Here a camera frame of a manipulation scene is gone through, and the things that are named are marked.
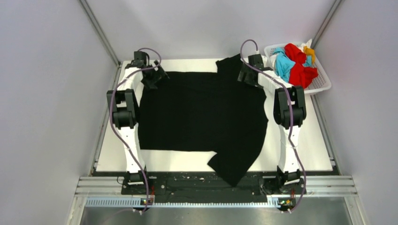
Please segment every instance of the white wall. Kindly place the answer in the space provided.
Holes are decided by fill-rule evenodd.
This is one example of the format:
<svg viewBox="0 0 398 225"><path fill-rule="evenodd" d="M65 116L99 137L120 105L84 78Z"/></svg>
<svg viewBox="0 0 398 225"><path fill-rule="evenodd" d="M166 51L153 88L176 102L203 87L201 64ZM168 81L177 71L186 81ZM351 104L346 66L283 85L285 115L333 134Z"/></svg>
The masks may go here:
<svg viewBox="0 0 398 225"><path fill-rule="evenodd" d="M340 167L372 224L397 224L398 2L345 1L316 54L332 81L319 94Z"/></svg>
<svg viewBox="0 0 398 225"><path fill-rule="evenodd" d="M143 46L158 50L166 59L222 58L236 55L248 38L255 39L261 50L266 45L307 41L333 2L88 0L120 60L131 59Z"/></svg>
<svg viewBox="0 0 398 225"><path fill-rule="evenodd" d="M115 71L77 0L0 1L0 224L65 224Z"/></svg>

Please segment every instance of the white table surface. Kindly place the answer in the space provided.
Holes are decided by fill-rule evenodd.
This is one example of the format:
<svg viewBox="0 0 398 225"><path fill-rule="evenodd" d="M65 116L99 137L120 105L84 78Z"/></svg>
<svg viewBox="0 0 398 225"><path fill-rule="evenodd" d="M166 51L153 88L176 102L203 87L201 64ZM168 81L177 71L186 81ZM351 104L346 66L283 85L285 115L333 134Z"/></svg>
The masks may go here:
<svg viewBox="0 0 398 225"><path fill-rule="evenodd" d="M215 62L219 59L196 60L162 60L161 65L166 71L179 72L217 72ZM123 62L123 68L129 61ZM136 90L138 102L141 100L140 84ZM268 118L267 134L261 153L249 171L276 171L280 156L280 134L278 125L273 118L274 97L267 91L264 109ZM306 96L307 117L302 125L298 140L298 155L306 171L332 171L332 165L322 137L310 96ZM207 165L216 153L183 152L170 150L142 150L147 171L153 172L213 172ZM126 171L126 158L123 144L114 135L108 122L101 147L98 172Z"/></svg>

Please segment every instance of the white plastic basket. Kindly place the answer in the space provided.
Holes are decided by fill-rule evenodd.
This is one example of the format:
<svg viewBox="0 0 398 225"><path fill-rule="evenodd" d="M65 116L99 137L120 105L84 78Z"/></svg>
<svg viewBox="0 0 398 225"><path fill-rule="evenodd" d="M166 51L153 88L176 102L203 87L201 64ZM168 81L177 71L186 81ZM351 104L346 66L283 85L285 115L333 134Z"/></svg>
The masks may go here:
<svg viewBox="0 0 398 225"><path fill-rule="evenodd" d="M299 47L301 45L300 42L289 42ZM264 48L265 56L267 57L267 61L271 62L270 56L274 53L277 47L284 48L286 44L278 44L278 45L270 45ZM323 70L322 65L318 61L315 56L314 67L318 70L318 76L312 80L312 83L304 90L304 94L313 95L315 93L321 92L323 90L330 89L332 87L332 83L330 82L328 76L326 75L325 70Z"/></svg>

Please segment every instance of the white cloth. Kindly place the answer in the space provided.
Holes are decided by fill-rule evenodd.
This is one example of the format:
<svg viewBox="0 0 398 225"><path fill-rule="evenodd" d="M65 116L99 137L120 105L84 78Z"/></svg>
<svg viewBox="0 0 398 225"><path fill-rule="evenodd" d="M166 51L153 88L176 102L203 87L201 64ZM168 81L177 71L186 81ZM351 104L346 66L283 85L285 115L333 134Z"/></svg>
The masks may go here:
<svg viewBox="0 0 398 225"><path fill-rule="evenodd" d="M304 46L307 46L307 48L310 48L312 44L312 39L310 39L309 41L307 41L307 43L305 44L301 44L298 49L300 49L302 52L304 52Z"/></svg>
<svg viewBox="0 0 398 225"><path fill-rule="evenodd" d="M271 68L273 69L273 70L275 70L275 61L276 61L276 56L277 56L278 54L273 54L273 55L271 55L270 57L269 57L269 61L271 62Z"/></svg>
<svg viewBox="0 0 398 225"><path fill-rule="evenodd" d="M265 66L267 66L267 62L268 62L267 57L265 55L261 55L261 57L262 57L262 62L264 63Z"/></svg>

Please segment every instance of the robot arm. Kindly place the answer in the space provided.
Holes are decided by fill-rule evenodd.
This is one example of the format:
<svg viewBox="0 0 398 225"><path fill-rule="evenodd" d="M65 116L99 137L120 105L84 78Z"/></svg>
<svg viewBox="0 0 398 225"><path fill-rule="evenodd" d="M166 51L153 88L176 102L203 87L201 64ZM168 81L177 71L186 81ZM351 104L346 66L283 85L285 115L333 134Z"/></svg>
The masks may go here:
<svg viewBox="0 0 398 225"><path fill-rule="evenodd" d="M274 120L279 125L281 134L281 155L277 166L278 187L297 185L300 183L300 170L293 146L289 141L290 112L288 99L284 89L275 81L282 83L289 91L293 108L293 127L291 140L297 149L299 143L299 132L303 120L306 118L306 103L304 90L301 86L292 86L278 77L269 67L264 67L260 54L249 56L249 65L267 73L269 77L259 74L243 64L239 81L249 85L264 88L271 96L274 96Z"/></svg>
<svg viewBox="0 0 398 225"><path fill-rule="evenodd" d="M143 83L146 88L156 89L155 83L163 77L168 77L166 72L158 66L157 68L141 71L142 68L150 68L149 62L146 61L147 54L145 52L134 52L134 60L128 64L124 71L122 80L136 72L133 77L129 78L123 85L118 87L115 94L115 103L112 106L113 122L118 129L122 139L129 145L132 154L136 157L142 168L145 168L145 161L141 155L141 149L138 140L138 121L139 110L138 101L135 96L135 91L140 83ZM112 90L107 92L108 106L110 106ZM129 174L129 185L143 184L143 176L140 167L131 157L129 149L124 146L126 155L126 171Z"/></svg>

